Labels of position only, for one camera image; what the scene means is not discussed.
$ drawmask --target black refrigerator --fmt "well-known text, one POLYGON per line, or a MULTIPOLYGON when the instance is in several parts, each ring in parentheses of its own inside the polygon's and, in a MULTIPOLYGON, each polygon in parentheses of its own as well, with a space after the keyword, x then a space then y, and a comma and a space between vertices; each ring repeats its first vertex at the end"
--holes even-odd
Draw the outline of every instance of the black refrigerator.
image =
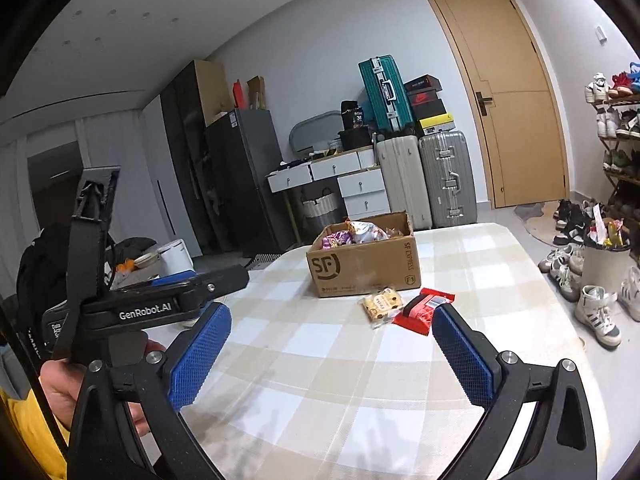
POLYGON ((205 169, 231 244, 247 257, 288 250, 295 236, 284 197, 267 182, 282 161, 270 111, 236 108, 204 134, 205 169))

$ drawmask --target human hand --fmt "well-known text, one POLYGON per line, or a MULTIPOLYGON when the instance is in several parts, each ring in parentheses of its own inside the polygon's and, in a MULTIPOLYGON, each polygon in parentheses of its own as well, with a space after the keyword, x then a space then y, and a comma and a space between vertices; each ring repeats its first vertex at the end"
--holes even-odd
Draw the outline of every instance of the human hand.
MULTIPOLYGON (((156 341, 147 341, 145 354, 153 350, 165 351, 166 348, 156 341)), ((51 411, 66 428, 71 428, 83 378, 84 371, 66 360, 46 361, 40 369, 40 384, 51 411)), ((130 402, 129 409, 138 435, 146 435, 149 425, 142 407, 130 402)))

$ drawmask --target door frame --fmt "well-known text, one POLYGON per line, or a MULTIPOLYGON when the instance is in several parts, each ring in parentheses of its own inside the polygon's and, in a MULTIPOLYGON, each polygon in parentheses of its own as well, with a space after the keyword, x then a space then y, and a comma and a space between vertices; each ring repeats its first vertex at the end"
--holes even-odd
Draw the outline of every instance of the door frame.
MULTIPOLYGON (((435 13, 438 21, 440 22, 440 26, 442 27, 442 31, 449 42, 449 47, 453 53, 453 57, 456 59, 456 64, 458 66, 458 70, 460 71, 460 75, 462 76, 462 82, 465 85, 466 97, 469 100, 469 105, 471 106, 471 112, 474 117, 474 123, 476 124, 476 133, 478 134, 478 141, 480 143, 480 152, 482 155, 482 165, 484 166, 484 180, 486 183, 486 192, 489 198, 489 202, 491 203, 491 207, 493 209, 497 207, 504 207, 504 203, 496 203, 495 193, 494 193, 494 179, 491 173, 491 164, 489 160, 489 151, 487 147, 486 134, 484 132, 484 126, 482 126, 482 119, 480 117, 480 111, 478 110, 478 105, 476 104, 476 96, 474 94, 473 87, 471 86, 471 79, 469 79, 469 74, 466 72, 465 62, 462 59, 462 55, 460 54, 460 50, 456 44, 456 40, 453 37, 453 34, 449 30, 449 25, 447 24, 447 20, 445 19, 440 7, 438 6, 436 0, 428 0, 431 9, 435 13)), ((545 74, 546 85, 549 88, 549 93, 551 94, 551 101, 554 105, 554 113, 556 115, 556 122, 558 123, 558 132, 560 133, 560 146, 562 148, 562 163, 564 164, 564 198, 569 197, 569 167, 566 158, 566 146, 564 143, 564 128, 562 127, 562 121, 560 118, 560 108, 558 107, 558 100, 556 99, 556 91, 554 89, 553 84, 551 83, 551 78, 549 76, 549 71, 546 68, 545 60, 542 57, 540 46, 534 37, 531 28, 529 27, 529 23, 527 23, 524 14, 520 10, 520 6, 518 5, 516 0, 510 0, 513 7, 516 9, 520 17, 520 21, 524 24, 525 30, 529 35, 531 43, 534 45, 536 49, 536 55, 540 60, 540 65, 542 66, 542 72, 545 74)))

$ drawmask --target person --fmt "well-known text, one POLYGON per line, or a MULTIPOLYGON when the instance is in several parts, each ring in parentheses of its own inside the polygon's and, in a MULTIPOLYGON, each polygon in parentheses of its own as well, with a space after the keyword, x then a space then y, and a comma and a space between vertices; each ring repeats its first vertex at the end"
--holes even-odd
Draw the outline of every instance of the person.
MULTIPOLYGON (((153 350, 165 351, 166 348, 150 340, 145 353, 153 350)), ((46 361, 40 369, 40 384, 67 443, 83 377, 84 370, 66 360, 46 361)), ((25 400, 14 400, 0 390, 0 398, 9 420, 40 468, 52 480, 66 480, 66 461, 49 431, 33 391, 25 400)), ((149 433, 140 404, 130 402, 129 409, 138 435, 149 433)))

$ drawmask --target cardboard box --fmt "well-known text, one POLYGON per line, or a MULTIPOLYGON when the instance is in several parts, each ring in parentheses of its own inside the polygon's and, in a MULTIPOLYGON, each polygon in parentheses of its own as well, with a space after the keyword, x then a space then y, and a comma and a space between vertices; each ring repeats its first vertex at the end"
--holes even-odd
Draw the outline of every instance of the cardboard box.
POLYGON ((370 294, 386 286, 396 290, 419 288, 418 251, 414 230, 406 212, 388 213, 361 221, 373 222, 382 229, 399 229, 406 236, 324 250, 322 238, 345 230, 347 224, 325 227, 306 253, 306 262, 318 296, 330 298, 370 294))

